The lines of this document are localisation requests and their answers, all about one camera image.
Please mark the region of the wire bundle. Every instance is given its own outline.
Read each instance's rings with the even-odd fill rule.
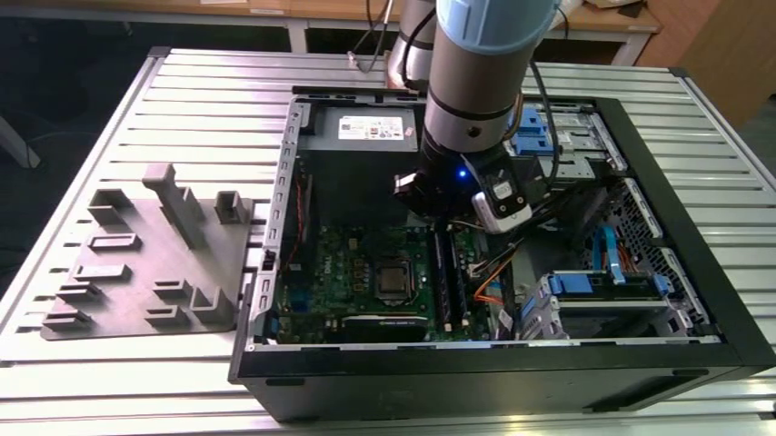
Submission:
[[[491,302],[494,304],[503,305],[504,302],[500,300],[500,298],[492,297],[490,295],[482,295],[482,293],[484,292],[484,289],[487,289],[487,285],[490,284],[490,282],[495,279],[495,277],[498,277],[498,274],[500,273],[500,271],[503,271],[510,262],[511,257],[508,257],[508,259],[500,262],[498,267],[492,270],[492,273],[490,274],[487,279],[484,279],[484,282],[482,282],[482,284],[479,285],[479,288],[476,288],[476,291],[474,292],[475,302]]]
[[[617,243],[617,254],[619,256],[619,264],[622,266],[622,271],[626,273],[637,273],[638,267],[635,266],[635,262],[633,261],[633,257],[627,253],[627,249],[625,248],[625,245],[621,242]],[[606,252],[603,252],[603,254],[602,254],[603,264],[606,264],[606,261],[607,261]]]
[[[371,0],[366,0],[366,20],[368,21],[368,29],[366,29],[366,32],[363,33],[362,39],[359,39],[359,42],[355,43],[352,50],[348,51],[349,61],[355,64],[359,71],[364,74],[371,73],[372,69],[375,68],[376,57],[379,56],[379,52],[382,51],[383,42],[386,40],[386,32],[388,31],[388,16],[390,16],[391,9],[392,9],[392,0],[387,0],[386,4],[383,5],[382,10],[379,11],[379,14],[376,15],[376,20],[374,21],[372,20]],[[366,41],[366,38],[368,37],[368,35],[374,34],[374,31],[375,31],[376,27],[379,26],[380,21],[383,24],[383,28],[382,28],[382,31],[379,32],[379,38],[376,39],[376,47],[375,47],[375,53],[372,55],[372,60],[370,61],[368,66],[366,68],[362,68],[360,63],[355,58],[355,52],[359,50],[359,48],[362,48],[362,44]]]

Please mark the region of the slotted aluminum surface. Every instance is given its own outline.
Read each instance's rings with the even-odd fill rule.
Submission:
[[[232,333],[45,342],[40,322],[93,228],[85,202],[96,188],[152,196],[144,163],[172,162],[196,198],[236,190],[269,200],[275,156],[293,84],[379,87],[341,55],[172,50],[149,57],[94,145],[17,279],[0,303],[0,433],[102,434],[295,431],[227,383]],[[776,343],[776,194],[734,134],[663,69],[544,64],[550,94],[622,101],[687,206],[749,311]],[[524,92],[535,94],[528,74]],[[267,205],[256,205],[261,240]],[[248,265],[256,265],[249,249]],[[317,429],[471,434],[551,428],[559,434],[754,434],[776,432],[776,371],[702,387],[634,413],[327,423]]]

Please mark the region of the blue plastic latch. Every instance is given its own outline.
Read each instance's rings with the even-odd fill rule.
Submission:
[[[670,291],[667,278],[661,274],[654,274],[651,279],[654,280],[654,287],[657,288],[657,292],[665,297]]]
[[[518,134],[544,134],[546,125],[538,111],[531,107],[522,108]]]
[[[557,275],[550,275],[546,277],[546,281],[548,282],[548,291],[552,295],[558,295],[562,293],[562,283],[559,282]]]
[[[610,225],[601,225],[593,237],[593,269],[601,270],[601,239],[606,243],[606,261],[614,284],[625,283],[622,268],[619,266],[619,253],[617,252],[617,235]]]
[[[522,108],[519,127],[516,134],[511,138],[516,154],[538,154],[548,156],[552,154],[552,144],[546,139],[546,124],[538,111],[531,107]]]

